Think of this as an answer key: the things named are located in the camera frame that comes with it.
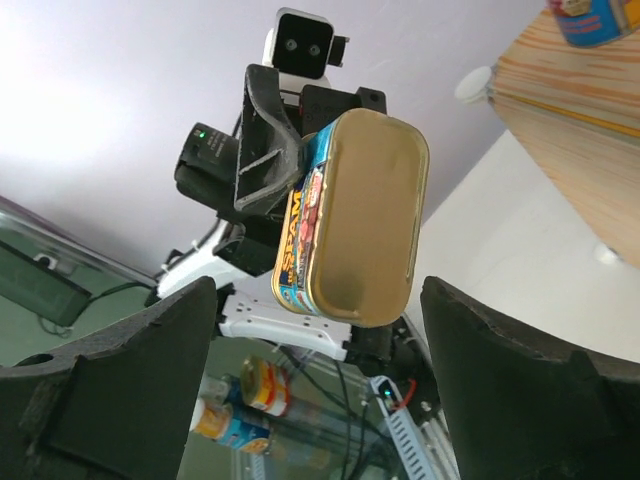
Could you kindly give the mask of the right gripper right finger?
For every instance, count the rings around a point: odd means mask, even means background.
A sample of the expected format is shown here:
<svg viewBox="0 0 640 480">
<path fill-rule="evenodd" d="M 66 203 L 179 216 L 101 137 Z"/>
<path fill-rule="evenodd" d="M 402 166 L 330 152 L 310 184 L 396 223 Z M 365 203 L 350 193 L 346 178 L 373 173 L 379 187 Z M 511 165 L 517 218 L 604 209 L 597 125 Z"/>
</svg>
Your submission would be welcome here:
<svg viewBox="0 0 640 480">
<path fill-rule="evenodd" d="M 424 280 L 439 396 L 465 479 L 635 479 L 639 366 Z"/>
</svg>

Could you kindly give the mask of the wooden cube shelf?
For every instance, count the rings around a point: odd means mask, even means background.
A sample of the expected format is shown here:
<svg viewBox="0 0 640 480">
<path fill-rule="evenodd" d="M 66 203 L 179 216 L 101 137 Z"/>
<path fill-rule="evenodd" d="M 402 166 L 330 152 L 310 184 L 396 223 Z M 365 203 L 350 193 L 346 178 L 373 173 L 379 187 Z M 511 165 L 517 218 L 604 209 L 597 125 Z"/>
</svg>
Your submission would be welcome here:
<svg viewBox="0 0 640 480">
<path fill-rule="evenodd" d="M 639 29 L 574 47 L 546 5 L 455 97 L 488 102 L 600 242 L 638 266 Z"/>
</svg>

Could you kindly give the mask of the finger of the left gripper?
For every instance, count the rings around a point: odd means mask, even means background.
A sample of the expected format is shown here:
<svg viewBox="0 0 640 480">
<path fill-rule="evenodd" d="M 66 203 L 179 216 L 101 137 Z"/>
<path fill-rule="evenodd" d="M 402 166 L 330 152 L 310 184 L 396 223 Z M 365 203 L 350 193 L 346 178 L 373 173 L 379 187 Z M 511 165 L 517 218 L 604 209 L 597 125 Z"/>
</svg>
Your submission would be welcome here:
<svg viewBox="0 0 640 480">
<path fill-rule="evenodd" d="M 273 210 L 300 179 L 304 166 L 304 144 L 282 101 L 279 73 L 249 65 L 244 76 L 234 208 Z"/>
</svg>

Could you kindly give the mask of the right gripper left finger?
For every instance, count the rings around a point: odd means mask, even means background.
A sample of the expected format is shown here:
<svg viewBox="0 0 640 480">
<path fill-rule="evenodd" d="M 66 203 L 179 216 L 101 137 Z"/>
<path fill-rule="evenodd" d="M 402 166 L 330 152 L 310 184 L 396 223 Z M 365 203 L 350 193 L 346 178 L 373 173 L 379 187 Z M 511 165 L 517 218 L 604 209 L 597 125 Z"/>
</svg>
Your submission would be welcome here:
<svg viewBox="0 0 640 480">
<path fill-rule="evenodd" d="M 176 478 L 216 310 L 216 285 L 202 277 L 2 369 L 2 478 Z"/>
</svg>

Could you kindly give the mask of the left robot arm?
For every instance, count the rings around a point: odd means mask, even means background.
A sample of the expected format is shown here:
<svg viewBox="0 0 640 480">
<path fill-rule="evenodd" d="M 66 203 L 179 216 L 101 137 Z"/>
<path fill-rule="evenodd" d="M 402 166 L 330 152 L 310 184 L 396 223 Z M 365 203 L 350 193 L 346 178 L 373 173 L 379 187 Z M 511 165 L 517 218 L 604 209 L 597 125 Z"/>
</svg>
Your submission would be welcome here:
<svg viewBox="0 0 640 480">
<path fill-rule="evenodd" d="M 155 287 L 164 298 L 201 277 L 222 296 L 219 330 L 310 349 L 378 375 L 410 359 L 393 331 L 414 277 L 429 147 L 387 113 L 385 95 L 252 64 L 237 132 L 198 123 L 174 171 L 217 219 Z"/>
</svg>

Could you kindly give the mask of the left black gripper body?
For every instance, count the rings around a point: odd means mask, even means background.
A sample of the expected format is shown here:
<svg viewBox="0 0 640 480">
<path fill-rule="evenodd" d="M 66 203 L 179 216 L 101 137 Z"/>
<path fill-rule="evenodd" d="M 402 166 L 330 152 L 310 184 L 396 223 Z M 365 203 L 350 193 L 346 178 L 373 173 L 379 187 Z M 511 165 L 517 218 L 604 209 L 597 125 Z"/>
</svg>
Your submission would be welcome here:
<svg viewBox="0 0 640 480">
<path fill-rule="evenodd" d="M 301 137 L 322 130 L 352 109 L 387 113 L 385 93 L 365 87 L 349 93 L 308 84 L 300 92 L 281 90 L 280 96 L 289 120 Z"/>
</svg>

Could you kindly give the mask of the rectangular gold tin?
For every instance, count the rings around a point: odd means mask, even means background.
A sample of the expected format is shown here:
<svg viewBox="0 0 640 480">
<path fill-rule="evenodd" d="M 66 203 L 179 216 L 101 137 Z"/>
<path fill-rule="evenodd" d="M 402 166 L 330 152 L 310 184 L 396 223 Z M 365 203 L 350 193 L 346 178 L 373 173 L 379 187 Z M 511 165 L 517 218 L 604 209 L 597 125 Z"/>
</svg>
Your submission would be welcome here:
<svg viewBox="0 0 640 480">
<path fill-rule="evenodd" d="M 411 292 L 428 144 L 414 126 L 357 108 L 304 147 L 308 169 L 289 194 L 274 297 L 298 314 L 389 325 Z"/>
<path fill-rule="evenodd" d="M 639 29 L 639 0 L 547 0 L 569 45 L 592 48 Z"/>
</svg>

